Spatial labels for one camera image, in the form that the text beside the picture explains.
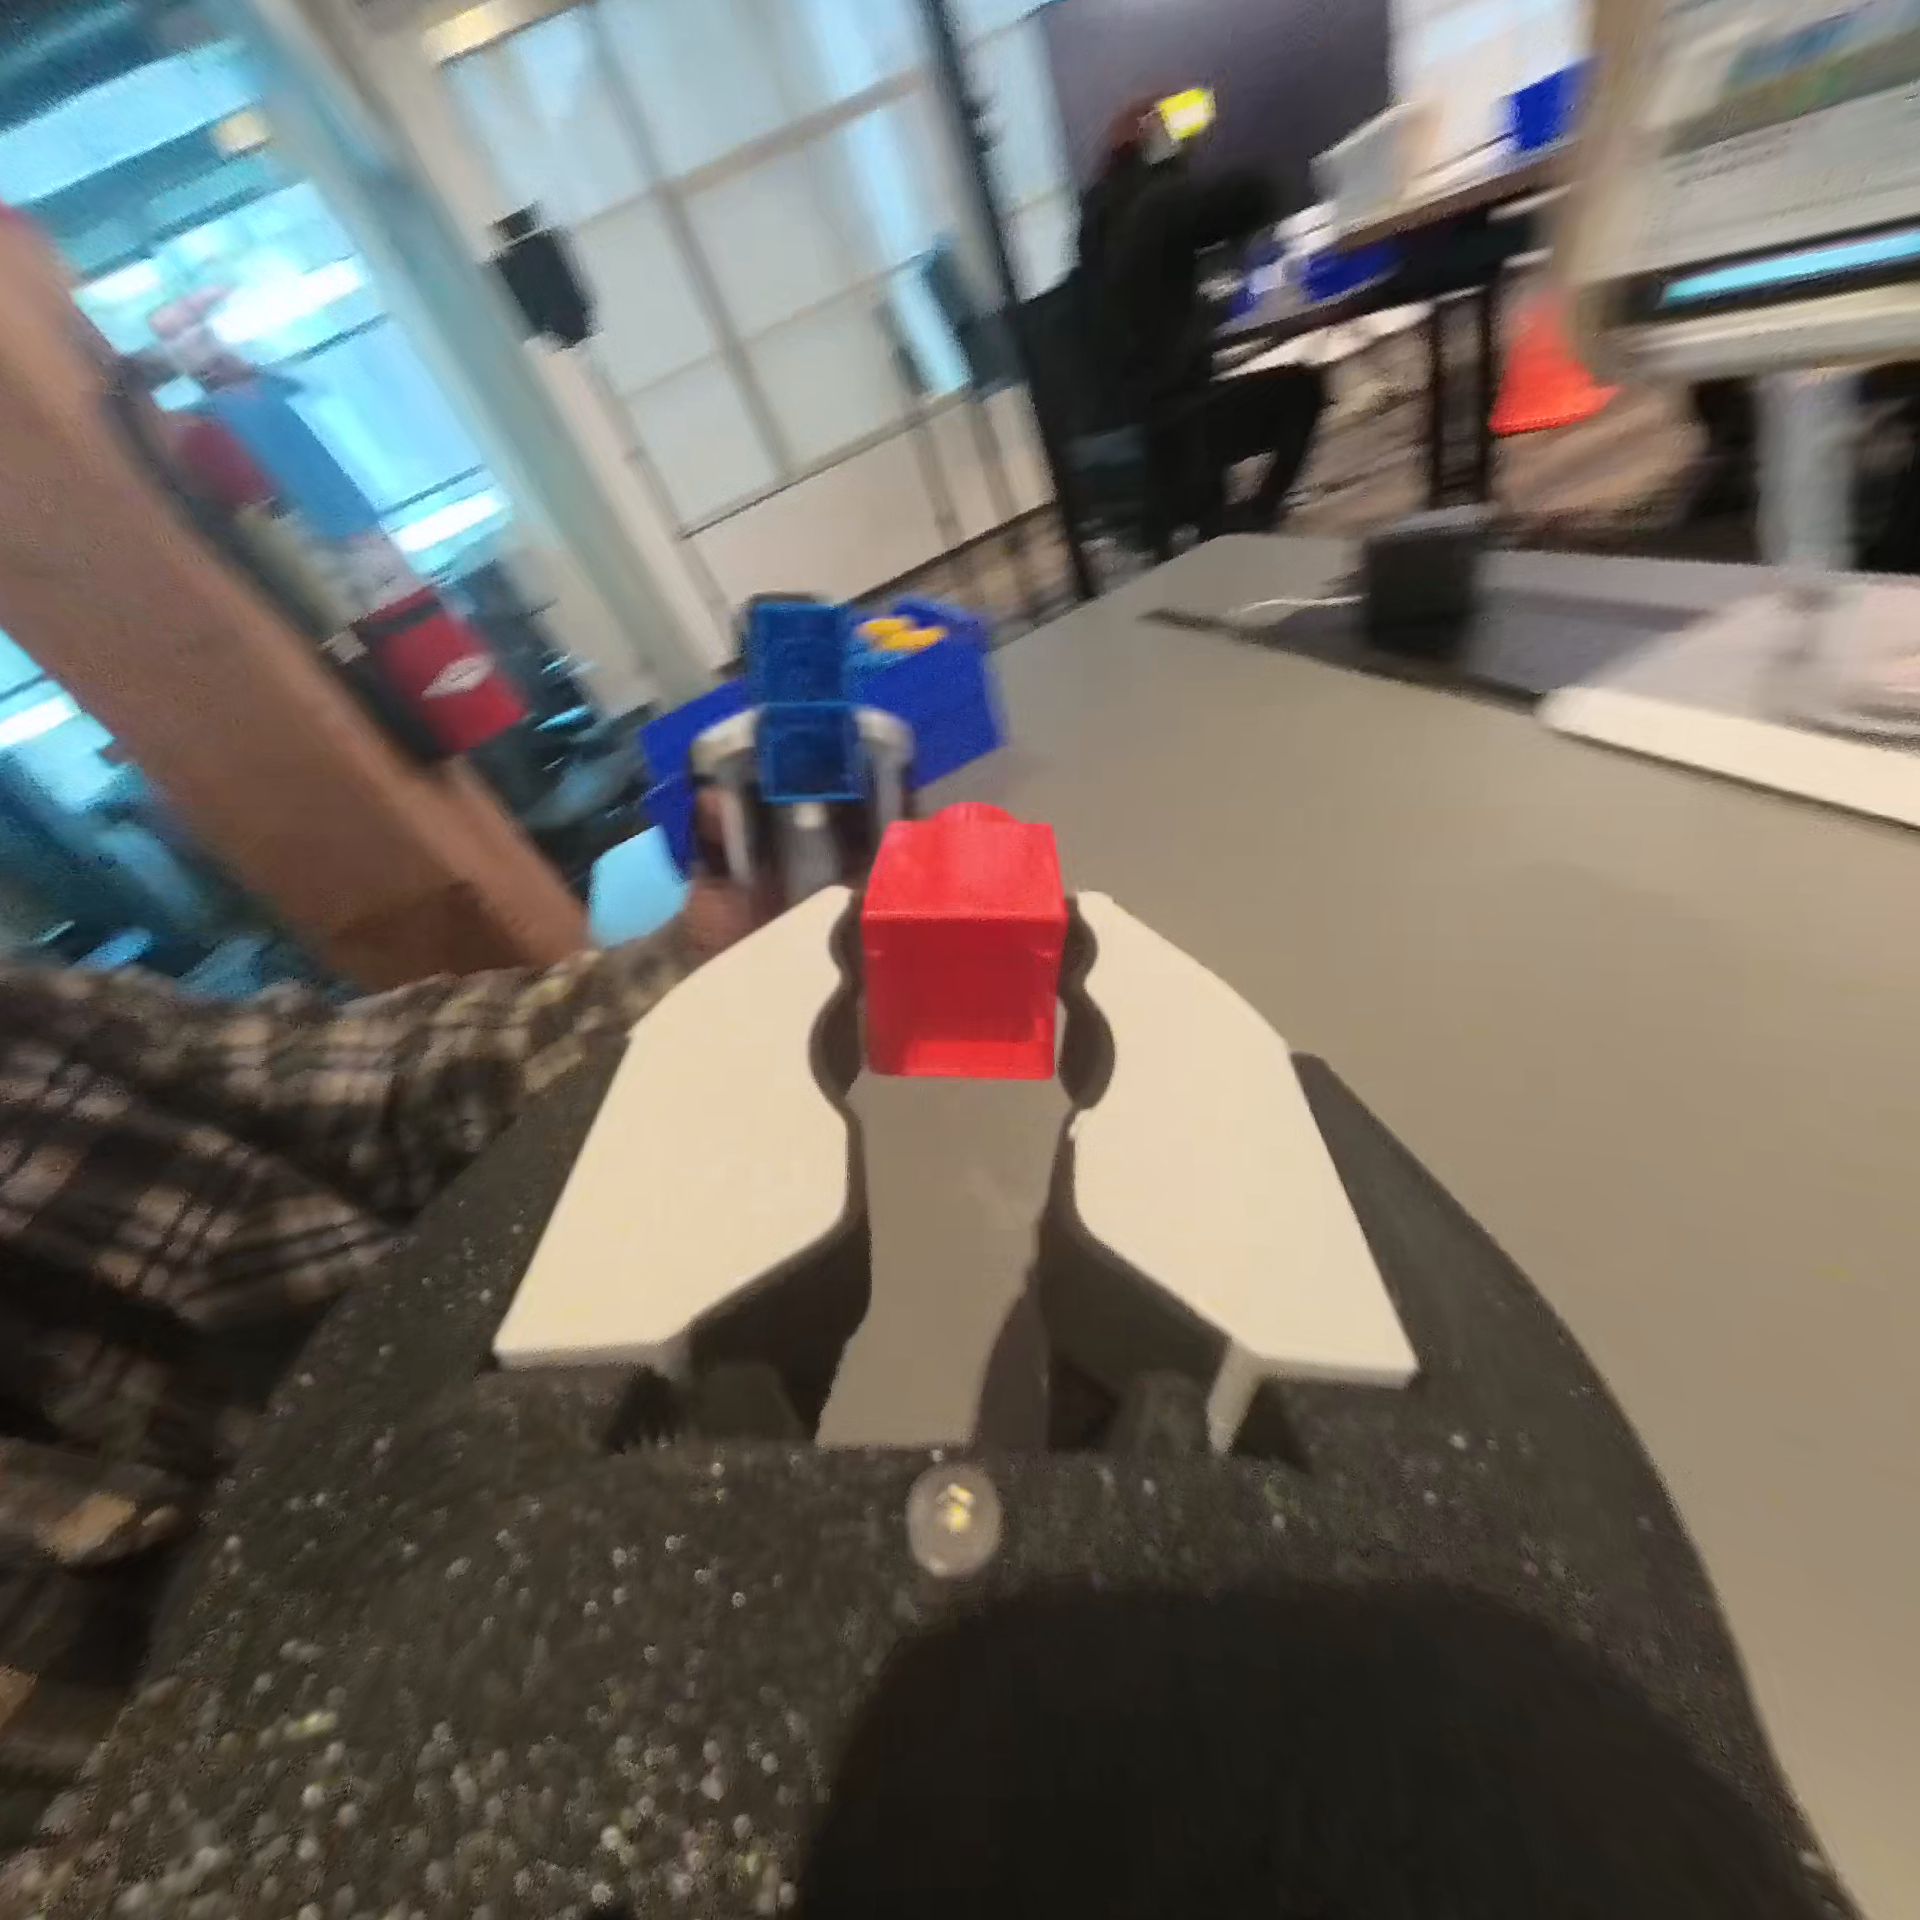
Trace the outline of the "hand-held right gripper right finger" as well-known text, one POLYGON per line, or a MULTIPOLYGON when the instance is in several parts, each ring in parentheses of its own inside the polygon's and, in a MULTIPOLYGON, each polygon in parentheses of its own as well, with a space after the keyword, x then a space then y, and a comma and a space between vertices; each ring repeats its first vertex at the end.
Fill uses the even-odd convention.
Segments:
POLYGON ((1047 1177, 1047 1385, 1059 1445, 1153 1376, 1203 1443, 1249 1452, 1292 1385, 1421 1376, 1292 1046, 1114 896, 1071 901, 1047 1177))

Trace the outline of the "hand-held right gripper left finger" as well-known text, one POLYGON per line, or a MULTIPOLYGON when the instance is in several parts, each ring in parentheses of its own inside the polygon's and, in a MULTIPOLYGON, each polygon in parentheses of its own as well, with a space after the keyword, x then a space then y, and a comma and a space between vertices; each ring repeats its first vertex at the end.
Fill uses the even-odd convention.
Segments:
POLYGON ((853 908, 823 887, 634 1024, 493 1334, 501 1368, 684 1373, 700 1334, 857 1222, 855 1071, 828 1045, 853 908))

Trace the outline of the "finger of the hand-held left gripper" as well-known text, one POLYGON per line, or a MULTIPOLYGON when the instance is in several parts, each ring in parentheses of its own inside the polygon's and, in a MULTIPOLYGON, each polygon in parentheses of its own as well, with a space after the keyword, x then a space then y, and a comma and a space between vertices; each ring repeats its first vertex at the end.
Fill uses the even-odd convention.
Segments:
POLYGON ((692 739, 692 845, 708 875, 756 885, 759 712, 737 711, 692 739))
POLYGON ((879 847, 898 823, 916 817, 916 736, 898 716, 859 716, 863 845, 879 847))

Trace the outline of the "blue plastic bin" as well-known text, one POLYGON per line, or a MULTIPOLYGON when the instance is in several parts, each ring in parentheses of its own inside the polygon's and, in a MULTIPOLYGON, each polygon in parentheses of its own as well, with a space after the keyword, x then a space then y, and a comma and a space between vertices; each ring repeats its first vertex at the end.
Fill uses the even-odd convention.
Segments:
MULTIPOLYGON (((756 593, 737 615, 732 669, 708 692, 639 726, 639 751, 646 761, 644 815, 663 832, 667 853, 684 875, 691 863, 692 739, 734 712, 755 712, 743 645, 750 607, 761 600, 830 604, 814 593, 756 593)), ((948 637, 914 656, 861 656, 853 637, 847 639, 855 716, 898 716, 914 728, 916 796, 925 783, 938 783, 1001 748, 1005 728, 993 669, 993 623, 983 615, 916 593, 876 613, 847 604, 830 606, 847 613, 851 628, 861 616, 879 613, 909 613, 947 623, 948 637)), ((845 843, 868 853, 859 801, 861 798, 841 805, 839 827, 845 843)), ((759 824, 771 820, 772 801, 759 785, 759 824)))

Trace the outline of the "blue two-stud mega block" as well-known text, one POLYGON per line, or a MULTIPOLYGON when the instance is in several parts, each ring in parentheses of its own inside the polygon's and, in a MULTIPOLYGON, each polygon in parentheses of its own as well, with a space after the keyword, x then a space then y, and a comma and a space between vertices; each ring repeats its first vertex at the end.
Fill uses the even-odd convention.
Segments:
POLYGON ((778 806, 839 806, 861 798, 847 639, 847 613, 839 606, 761 600, 750 607, 743 656, 759 791, 778 806))

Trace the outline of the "red one-stud mega block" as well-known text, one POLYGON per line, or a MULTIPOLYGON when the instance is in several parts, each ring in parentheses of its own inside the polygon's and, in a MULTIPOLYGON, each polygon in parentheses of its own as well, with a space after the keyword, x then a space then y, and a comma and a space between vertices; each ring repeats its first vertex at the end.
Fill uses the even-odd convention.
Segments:
POLYGON ((859 902, 866 1067, 1049 1081, 1067 925, 1049 824, 987 801, 886 824, 859 902))

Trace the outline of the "person's left forearm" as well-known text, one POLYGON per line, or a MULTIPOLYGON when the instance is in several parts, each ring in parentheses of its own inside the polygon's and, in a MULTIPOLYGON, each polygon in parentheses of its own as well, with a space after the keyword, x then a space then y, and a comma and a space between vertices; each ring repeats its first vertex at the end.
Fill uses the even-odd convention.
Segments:
POLYGON ((679 918, 350 1000, 9 966, 5 1316, 153 1350, 307 1319, 700 963, 679 918))

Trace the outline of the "person's left hand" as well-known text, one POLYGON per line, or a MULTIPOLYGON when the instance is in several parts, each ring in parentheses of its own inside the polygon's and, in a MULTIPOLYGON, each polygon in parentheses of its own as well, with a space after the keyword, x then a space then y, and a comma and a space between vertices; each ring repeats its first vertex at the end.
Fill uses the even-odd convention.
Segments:
POLYGON ((718 952, 746 942, 785 909, 765 835, 769 829, 759 827, 759 881, 734 885, 727 875, 713 877, 705 871, 691 827, 689 893, 679 911, 679 943, 692 966, 707 965, 718 952))

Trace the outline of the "red fire extinguisher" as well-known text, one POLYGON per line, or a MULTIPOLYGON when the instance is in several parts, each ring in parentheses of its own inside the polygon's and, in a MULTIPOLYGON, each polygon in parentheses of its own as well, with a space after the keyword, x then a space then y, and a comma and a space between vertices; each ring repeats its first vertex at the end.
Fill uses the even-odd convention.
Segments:
POLYGON ((355 619, 406 750, 455 761, 522 726, 529 701, 492 643, 428 584, 355 619))

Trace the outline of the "black light panel on stand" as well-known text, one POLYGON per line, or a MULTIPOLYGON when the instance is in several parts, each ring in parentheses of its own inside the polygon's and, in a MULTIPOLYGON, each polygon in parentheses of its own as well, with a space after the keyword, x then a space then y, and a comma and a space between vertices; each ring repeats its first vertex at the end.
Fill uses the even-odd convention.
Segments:
POLYGON ((565 352, 589 343, 596 331, 593 295, 585 291, 569 239, 540 205, 506 213, 492 227, 490 268, 511 303, 526 343, 565 352))

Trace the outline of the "grey power adapter box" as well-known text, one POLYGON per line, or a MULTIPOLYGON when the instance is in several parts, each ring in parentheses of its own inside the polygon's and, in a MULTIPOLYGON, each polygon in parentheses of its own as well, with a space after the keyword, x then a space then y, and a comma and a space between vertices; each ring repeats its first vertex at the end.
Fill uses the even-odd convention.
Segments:
POLYGON ((1361 632, 1369 649, 1412 663, 1452 663, 1474 623, 1484 561, 1502 529, 1489 505, 1418 512, 1358 548, 1361 632))

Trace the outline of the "black floor stand pole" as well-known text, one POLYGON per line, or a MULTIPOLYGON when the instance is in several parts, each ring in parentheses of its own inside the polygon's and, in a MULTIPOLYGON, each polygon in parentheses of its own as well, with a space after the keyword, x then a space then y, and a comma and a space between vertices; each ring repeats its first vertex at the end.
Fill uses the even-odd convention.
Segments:
POLYGON ((1071 584, 1071 600, 1086 606, 1097 599, 1095 574, 1089 561, 1089 551, 1077 521, 1077 494, 1071 470, 1065 464, 1065 448, 1059 431, 1059 409, 1045 382, 1038 358, 1038 336, 1031 327, 1027 303, 1017 283, 1017 268, 1010 251, 1010 231, 1003 216, 1001 191, 993 168, 989 142, 989 110, 977 91, 970 76, 970 59, 955 27, 954 4, 921 1, 930 57, 934 68, 934 85, 948 110, 957 147, 964 158, 964 171, 971 200, 977 203, 977 223, 993 263, 995 303, 998 327, 1005 336, 1005 349, 1020 371, 1027 388, 1027 401, 1036 422, 1042 468, 1051 487, 1051 507, 1059 521, 1060 542, 1067 560, 1067 577, 1071 584))

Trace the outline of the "person's plaid-shirted torso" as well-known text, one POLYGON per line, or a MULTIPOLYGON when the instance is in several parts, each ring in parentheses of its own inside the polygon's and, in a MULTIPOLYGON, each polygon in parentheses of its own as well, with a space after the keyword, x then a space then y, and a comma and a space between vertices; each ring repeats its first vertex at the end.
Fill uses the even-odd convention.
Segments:
POLYGON ((325 1308, 158 1356, 5 1315, 5 1823, 71 1784, 142 1676, 207 1503, 325 1308))

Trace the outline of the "small blue storage bin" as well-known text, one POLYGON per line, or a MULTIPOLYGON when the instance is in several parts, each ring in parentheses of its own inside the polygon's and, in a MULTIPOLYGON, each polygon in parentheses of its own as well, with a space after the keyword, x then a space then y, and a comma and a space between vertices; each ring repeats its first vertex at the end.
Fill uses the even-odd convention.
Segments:
POLYGON ((1401 272, 1401 260, 1404 245, 1391 239, 1260 259, 1239 276, 1215 336, 1234 343, 1331 320, 1345 303, 1391 281, 1401 272))
POLYGON ((1581 57, 1503 96, 1503 148, 1531 158, 1566 143, 1589 89, 1593 59, 1581 57))

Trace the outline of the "white pad on table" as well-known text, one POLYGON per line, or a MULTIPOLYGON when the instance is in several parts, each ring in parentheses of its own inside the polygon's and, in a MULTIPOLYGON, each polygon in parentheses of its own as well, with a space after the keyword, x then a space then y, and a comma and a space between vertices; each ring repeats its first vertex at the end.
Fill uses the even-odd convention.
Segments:
POLYGON ((1782 575, 1540 700, 1555 733, 1917 827, 1917 584, 1782 575))

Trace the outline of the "orange traffic cone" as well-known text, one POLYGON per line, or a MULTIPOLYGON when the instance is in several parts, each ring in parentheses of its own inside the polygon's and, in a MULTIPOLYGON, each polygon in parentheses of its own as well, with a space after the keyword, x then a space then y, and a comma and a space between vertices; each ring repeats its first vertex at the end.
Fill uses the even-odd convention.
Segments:
POLYGON ((1566 301, 1537 295, 1506 341, 1489 424, 1497 441, 1558 431, 1597 419, 1619 393, 1575 352, 1566 301))

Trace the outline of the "white cardboard box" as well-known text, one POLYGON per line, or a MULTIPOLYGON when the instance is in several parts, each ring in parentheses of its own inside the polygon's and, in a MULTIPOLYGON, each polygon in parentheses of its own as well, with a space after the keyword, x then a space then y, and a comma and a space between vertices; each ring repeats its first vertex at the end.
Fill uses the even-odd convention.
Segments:
POLYGON ((1438 99, 1391 103, 1309 161, 1334 233, 1367 227, 1443 188, 1485 174, 1506 156, 1497 111, 1455 111, 1438 99))

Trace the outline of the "instruction poster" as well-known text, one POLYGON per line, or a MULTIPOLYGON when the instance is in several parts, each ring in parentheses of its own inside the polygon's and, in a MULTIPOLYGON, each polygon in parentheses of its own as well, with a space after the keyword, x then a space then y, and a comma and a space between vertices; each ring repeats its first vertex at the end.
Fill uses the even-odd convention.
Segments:
POLYGON ((1916 227, 1917 4, 1666 4, 1641 85, 1621 279, 1916 227))

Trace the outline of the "wooden post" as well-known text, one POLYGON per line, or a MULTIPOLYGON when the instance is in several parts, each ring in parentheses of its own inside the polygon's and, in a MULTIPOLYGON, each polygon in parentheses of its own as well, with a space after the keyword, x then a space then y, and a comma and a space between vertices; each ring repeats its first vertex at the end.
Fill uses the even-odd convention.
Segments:
POLYGON ((479 779, 404 758, 163 494, 58 251, 11 207, 2 333, 5 631, 193 835, 358 988, 585 949, 582 902, 479 779))

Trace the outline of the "large black wall screen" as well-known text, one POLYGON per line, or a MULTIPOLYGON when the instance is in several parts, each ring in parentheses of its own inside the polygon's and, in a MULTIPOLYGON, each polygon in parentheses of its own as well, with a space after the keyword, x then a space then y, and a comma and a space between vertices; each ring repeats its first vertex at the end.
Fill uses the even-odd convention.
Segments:
POLYGON ((1074 159, 1124 105, 1211 89, 1214 159, 1307 159, 1390 105, 1387 1, 1060 1, 1039 25, 1074 159))

